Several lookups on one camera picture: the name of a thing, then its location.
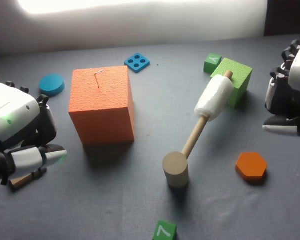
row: light green textured cube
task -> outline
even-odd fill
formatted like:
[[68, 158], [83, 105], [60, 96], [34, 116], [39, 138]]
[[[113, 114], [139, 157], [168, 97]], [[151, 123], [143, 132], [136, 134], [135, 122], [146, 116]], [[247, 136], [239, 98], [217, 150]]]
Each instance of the light green textured cube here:
[[235, 108], [247, 91], [253, 69], [252, 67], [225, 58], [213, 72], [211, 78], [215, 75], [223, 76], [227, 70], [233, 72], [231, 81], [234, 85], [233, 93], [231, 94], [227, 105]]
[[156, 224], [153, 240], [174, 240], [176, 234], [177, 225], [160, 220]]
[[214, 53], [209, 53], [204, 61], [203, 71], [212, 74], [221, 63], [221, 56]]

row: blue block with holes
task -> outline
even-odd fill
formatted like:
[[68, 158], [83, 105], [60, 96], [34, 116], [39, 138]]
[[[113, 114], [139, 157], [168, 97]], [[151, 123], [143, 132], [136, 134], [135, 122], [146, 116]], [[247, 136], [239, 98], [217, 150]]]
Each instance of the blue block with holes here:
[[135, 73], [140, 72], [150, 65], [150, 61], [140, 53], [136, 53], [135, 55], [129, 57], [124, 61], [124, 65], [127, 65]]

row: white backdrop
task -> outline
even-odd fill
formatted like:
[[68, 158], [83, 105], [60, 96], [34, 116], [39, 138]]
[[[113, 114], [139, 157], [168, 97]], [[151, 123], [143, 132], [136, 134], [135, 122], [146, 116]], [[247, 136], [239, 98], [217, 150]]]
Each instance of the white backdrop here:
[[148, 0], [29, 14], [0, 0], [0, 55], [263, 36], [267, 2]]

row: gray table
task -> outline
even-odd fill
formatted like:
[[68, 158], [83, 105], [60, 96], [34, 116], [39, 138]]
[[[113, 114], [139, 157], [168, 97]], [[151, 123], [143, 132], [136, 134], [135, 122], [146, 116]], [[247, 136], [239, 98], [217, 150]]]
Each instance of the gray table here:
[[[158, 220], [177, 224], [179, 240], [300, 240], [300, 138], [262, 131], [269, 72], [296, 35], [65, 51], [0, 58], [0, 78], [30, 88], [61, 74], [65, 90], [49, 100], [54, 144], [67, 160], [16, 193], [0, 186], [0, 240], [151, 240]], [[133, 144], [83, 147], [69, 117], [75, 69], [122, 65], [136, 52], [151, 65], [129, 71], [135, 109]], [[194, 108], [209, 82], [208, 53], [253, 68], [244, 103], [208, 123], [189, 158], [185, 191], [167, 186], [163, 157], [180, 151], [197, 122]], [[268, 163], [264, 186], [235, 171], [241, 152]]]

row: small green cube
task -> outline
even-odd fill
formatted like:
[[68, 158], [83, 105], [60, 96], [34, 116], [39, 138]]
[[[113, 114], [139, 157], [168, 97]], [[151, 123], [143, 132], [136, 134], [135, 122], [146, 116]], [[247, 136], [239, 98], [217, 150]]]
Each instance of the small green cube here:
[[177, 234], [177, 225], [158, 221], [156, 224], [153, 240], [174, 240]]
[[227, 105], [235, 108], [247, 91], [253, 69], [252, 67], [225, 58], [213, 72], [211, 78], [215, 75], [223, 76], [227, 70], [233, 72], [231, 81], [234, 85], [233, 93], [231, 94]]
[[221, 56], [214, 53], [209, 53], [204, 62], [203, 71], [208, 74], [212, 74], [219, 64], [221, 63]]

